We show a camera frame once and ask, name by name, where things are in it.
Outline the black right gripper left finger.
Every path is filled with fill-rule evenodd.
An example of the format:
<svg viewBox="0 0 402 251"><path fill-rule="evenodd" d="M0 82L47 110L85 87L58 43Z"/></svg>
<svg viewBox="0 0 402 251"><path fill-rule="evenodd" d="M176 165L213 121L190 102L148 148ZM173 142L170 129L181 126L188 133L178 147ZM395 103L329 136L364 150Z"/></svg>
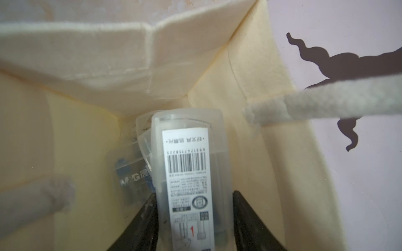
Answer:
<svg viewBox="0 0 402 251"><path fill-rule="evenodd" d="M151 194L108 251L156 251L159 237L156 194Z"/></svg>

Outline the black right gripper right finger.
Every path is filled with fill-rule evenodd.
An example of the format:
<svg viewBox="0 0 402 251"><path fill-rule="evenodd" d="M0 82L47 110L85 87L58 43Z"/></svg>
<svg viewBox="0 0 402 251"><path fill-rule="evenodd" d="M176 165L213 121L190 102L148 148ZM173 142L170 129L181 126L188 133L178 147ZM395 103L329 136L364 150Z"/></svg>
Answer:
<svg viewBox="0 0 402 251"><path fill-rule="evenodd" d="M233 192L233 221L238 251L286 251L237 190Z"/></svg>

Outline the blue compass set case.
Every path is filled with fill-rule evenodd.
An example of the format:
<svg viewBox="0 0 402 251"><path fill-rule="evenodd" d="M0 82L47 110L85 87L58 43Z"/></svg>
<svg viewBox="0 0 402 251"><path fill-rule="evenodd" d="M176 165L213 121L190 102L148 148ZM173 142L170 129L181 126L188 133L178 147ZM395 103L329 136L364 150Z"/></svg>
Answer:
<svg viewBox="0 0 402 251"><path fill-rule="evenodd" d="M137 141L110 150L106 162L122 217L129 220L155 192L147 162Z"/></svg>

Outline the cream canvas tote bag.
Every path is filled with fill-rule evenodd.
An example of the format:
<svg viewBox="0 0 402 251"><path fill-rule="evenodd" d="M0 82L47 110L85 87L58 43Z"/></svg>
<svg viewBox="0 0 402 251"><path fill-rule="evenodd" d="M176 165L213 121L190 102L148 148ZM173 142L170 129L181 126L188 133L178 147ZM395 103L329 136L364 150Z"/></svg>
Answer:
<svg viewBox="0 0 402 251"><path fill-rule="evenodd" d="M66 174L68 211L1 238L3 251L104 251L127 222L106 155L138 115L224 114L232 187L290 251L402 248L402 118L257 130L244 105L402 46L401 1L1 1L1 189Z"/></svg>

